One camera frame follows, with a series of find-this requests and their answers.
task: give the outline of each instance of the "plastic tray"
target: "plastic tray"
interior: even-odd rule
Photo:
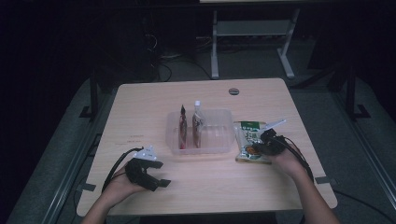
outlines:
[[[172,112],[167,116],[166,144],[176,155],[224,153],[231,150],[235,139],[233,116],[230,110],[202,110],[206,119],[201,135],[201,147],[196,148],[192,142],[192,115],[194,111],[186,111],[187,146],[180,149],[178,145],[178,123],[180,112]]]

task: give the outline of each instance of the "tabletop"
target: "tabletop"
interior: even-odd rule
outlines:
[[[236,88],[239,94],[231,95]],[[326,176],[288,88],[280,78],[124,84],[119,87],[97,149],[78,214],[85,216],[99,197],[106,176],[120,155],[134,147],[153,146],[161,169],[148,169],[158,179],[172,180],[167,188],[140,192],[116,205],[110,215],[176,215],[301,209],[292,180],[275,166],[237,162],[239,149],[220,154],[174,155],[166,145],[166,118],[182,105],[193,110],[227,109],[234,121],[271,122],[285,119],[276,132],[302,151],[314,177]],[[327,204],[336,198],[329,183],[316,184]]]

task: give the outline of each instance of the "dark wall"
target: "dark wall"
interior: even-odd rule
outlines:
[[[396,121],[395,34],[394,1],[334,6],[323,23],[310,67],[323,69],[341,61],[353,66]]]

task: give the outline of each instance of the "gray carpet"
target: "gray carpet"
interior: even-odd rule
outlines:
[[[219,79],[281,77],[288,85],[299,83],[317,72],[306,69],[314,44],[314,41],[308,40],[293,41],[290,45],[288,55],[296,74],[293,80],[288,80],[283,73],[276,54],[278,43],[270,43],[260,48],[249,46],[233,53],[221,53]],[[196,63],[191,63],[185,58],[164,63],[171,69],[172,75],[169,69],[160,66],[161,78],[156,81],[168,79],[170,75],[169,81],[206,80],[206,72],[210,72],[209,56],[209,52],[204,51],[197,54]],[[351,122],[340,103],[345,92],[327,91],[325,86],[328,79],[325,77],[305,90],[290,91],[323,168],[332,180],[334,189],[359,198],[396,220],[395,207],[390,203],[356,134],[357,129],[364,133],[389,176],[394,179],[396,124],[377,102],[370,87],[359,79],[356,103],[364,105],[372,117]],[[81,217],[76,215],[75,206],[80,195],[78,185],[85,180],[90,170],[92,156],[83,162],[79,173],[73,178],[69,194],[64,198],[64,204],[60,204],[62,209],[59,210],[59,217],[48,217],[47,212],[53,198],[58,195],[57,190],[64,183],[64,174],[67,173],[70,161],[76,154],[85,155],[90,150],[89,144],[82,144],[83,150],[76,152],[77,148],[81,147],[81,142],[91,143],[95,136],[103,131],[116,93],[117,90],[100,93],[100,114],[95,121],[89,122],[88,119],[78,117],[82,107],[88,105],[90,100],[89,82],[81,86],[15,206],[9,223],[43,223],[43,220],[57,220],[56,223],[81,221]],[[362,203],[340,194],[336,196],[338,206],[334,212],[342,223],[390,223]],[[284,211],[276,216],[280,224],[299,223],[302,211]],[[138,217],[109,217],[107,223],[138,223]]]

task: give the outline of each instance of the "dark background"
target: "dark background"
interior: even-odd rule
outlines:
[[[64,111],[91,73],[97,74],[104,90],[124,82],[150,82],[155,78],[151,64],[162,50],[177,49],[193,58],[195,37],[211,36],[209,10],[152,14],[86,10],[105,2],[1,1],[1,223],[6,222]],[[272,8],[276,15],[281,11]],[[235,10],[223,15],[237,19],[235,15],[256,14]],[[294,38],[318,40],[312,68],[325,68],[350,53],[359,77],[371,85],[396,120],[395,17],[394,1],[309,5],[302,8]],[[147,51],[152,39],[146,35],[158,37],[157,52]]]

